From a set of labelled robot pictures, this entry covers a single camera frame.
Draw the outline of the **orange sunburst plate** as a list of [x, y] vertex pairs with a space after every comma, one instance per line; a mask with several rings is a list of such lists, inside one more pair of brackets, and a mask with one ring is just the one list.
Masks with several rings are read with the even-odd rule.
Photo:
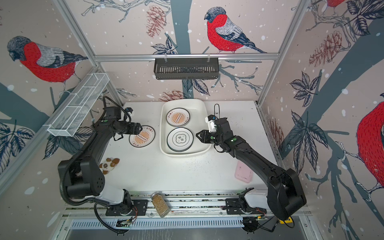
[[129, 142], [135, 148], [143, 148], [153, 142], [156, 137], [155, 129], [151, 126], [144, 125], [138, 135], [130, 135]]
[[191, 115], [184, 108], [175, 108], [170, 110], [166, 115], [167, 123], [173, 127], [185, 126], [190, 121]]

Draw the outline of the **white plate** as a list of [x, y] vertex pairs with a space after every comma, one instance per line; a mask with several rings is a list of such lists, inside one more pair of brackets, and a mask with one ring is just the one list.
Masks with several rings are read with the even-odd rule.
[[176, 128], [167, 136], [167, 145], [174, 152], [185, 152], [194, 142], [193, 133], [187, 128]]

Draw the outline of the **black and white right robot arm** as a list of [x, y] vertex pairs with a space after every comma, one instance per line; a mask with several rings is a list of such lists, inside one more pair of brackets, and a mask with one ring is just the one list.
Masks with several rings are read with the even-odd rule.
[[264, 158], [240, 136], [235, 136], [227, 118], [209, 115], [205, 118], [208, 130], [202, 130], [196, 137], [204, 144], [213, 144], [247, 165], [256, 173], [268, 188], [267, 204], [280, 220], [290, 216], [307, 204], [307, 199], [293, 169], [283, 169]]

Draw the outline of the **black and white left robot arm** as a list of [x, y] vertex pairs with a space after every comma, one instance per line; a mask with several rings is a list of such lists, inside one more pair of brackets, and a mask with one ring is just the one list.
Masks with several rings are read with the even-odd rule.
[[59, 190], [68, 205], [95, 203], [120, 215], [128, 215], [134, 209], [129, 192], [108, 185], [99, 167], [110, 140], [116, 135], [122, 139], [142, 131], [141, 124], [132, 122], [132, 113], [132, 108], [106, 107], [92, 124], [91, 136], [83, 147], [69, 160], [59, 163]]

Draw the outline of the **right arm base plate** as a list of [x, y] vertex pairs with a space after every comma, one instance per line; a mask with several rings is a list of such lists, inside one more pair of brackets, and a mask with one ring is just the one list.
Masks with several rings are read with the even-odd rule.
[[266, 215], [267, 210], [263, 208], [253, 208], [243, 199], [225, 199], [225, 210], [228, 215]]

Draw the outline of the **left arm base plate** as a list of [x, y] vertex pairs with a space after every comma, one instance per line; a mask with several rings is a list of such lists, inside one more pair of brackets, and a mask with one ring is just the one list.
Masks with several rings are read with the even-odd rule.
[[106, 210], [108, 217], [145, 216], [148, 200], [132, 200], [131, 204], [120, 203], [112, 205]]

